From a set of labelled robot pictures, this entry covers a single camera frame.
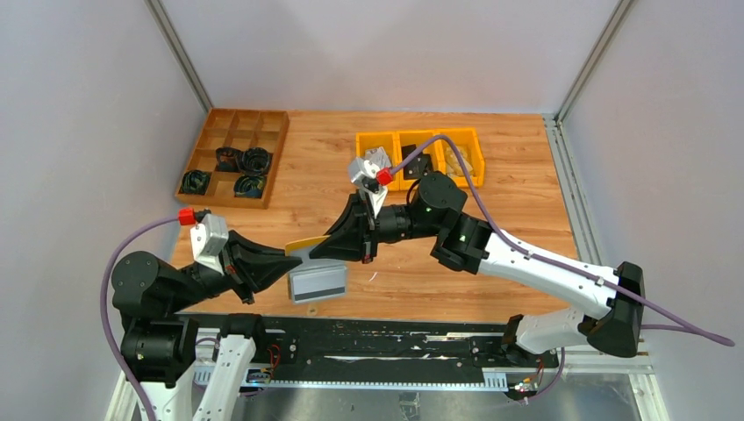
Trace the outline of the yellow leather card holder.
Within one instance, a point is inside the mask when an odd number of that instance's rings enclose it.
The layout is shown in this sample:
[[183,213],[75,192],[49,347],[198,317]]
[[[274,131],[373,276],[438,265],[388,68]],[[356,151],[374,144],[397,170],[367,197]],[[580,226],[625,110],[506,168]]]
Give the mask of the yellow leather card holder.
[[326,239],[328,239],[328,235],[291,241],[285,245],[284,254],[289,257],[307,260],[310,258],[310,252]]

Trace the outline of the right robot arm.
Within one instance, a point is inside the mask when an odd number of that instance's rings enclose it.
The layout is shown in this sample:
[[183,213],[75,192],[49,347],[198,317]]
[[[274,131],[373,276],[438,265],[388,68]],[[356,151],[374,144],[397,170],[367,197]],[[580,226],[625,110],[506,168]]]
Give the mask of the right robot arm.
[[440,172],[414,182],[404,205],[375,209],[357,192],[310,256],[370,263],[382,243],[432,238],[432,257],[448,269],[509,279],[569,303],[565,310],[510,317],[500,344],[509,364],[579,345],[620,358],[636,355],[643,316],[637,298],[644,293],[639,266],[591,265],[529,245],[465,213],[467,199]]

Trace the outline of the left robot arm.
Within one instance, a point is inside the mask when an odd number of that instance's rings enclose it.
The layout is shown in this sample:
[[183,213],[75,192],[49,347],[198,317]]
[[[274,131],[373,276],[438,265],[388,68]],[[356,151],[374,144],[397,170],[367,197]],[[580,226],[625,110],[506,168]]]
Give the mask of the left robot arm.
[[199,322],[182,310],[234,291],[246,303],[301,259],[230,232],[217,252],[216,268],[193,262],[175,268],[144,251],[114,255],[105,276],[124,336],[113,351],[134,388],[145,420],[229,420],[251,362],[270,373],[290,361],[286,342],[269,337],[262,316],[230,314],[215,339],[216,362],[199,404],[192,401]]

